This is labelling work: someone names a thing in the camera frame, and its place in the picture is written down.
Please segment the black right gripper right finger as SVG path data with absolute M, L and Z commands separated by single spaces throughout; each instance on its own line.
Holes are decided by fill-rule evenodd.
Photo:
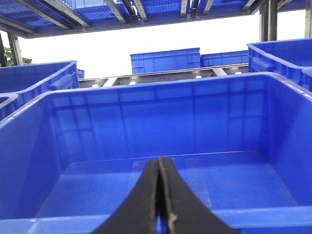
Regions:
M 169 234 L 237 234 L 194 194 L 169 157 L 158 159 Z

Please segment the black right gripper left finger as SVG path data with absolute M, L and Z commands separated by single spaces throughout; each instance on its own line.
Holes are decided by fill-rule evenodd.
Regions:
M 93 233 L 154 234 L 158 175 L 158 161 L 147 161 L 139 180 L 124 202 Z

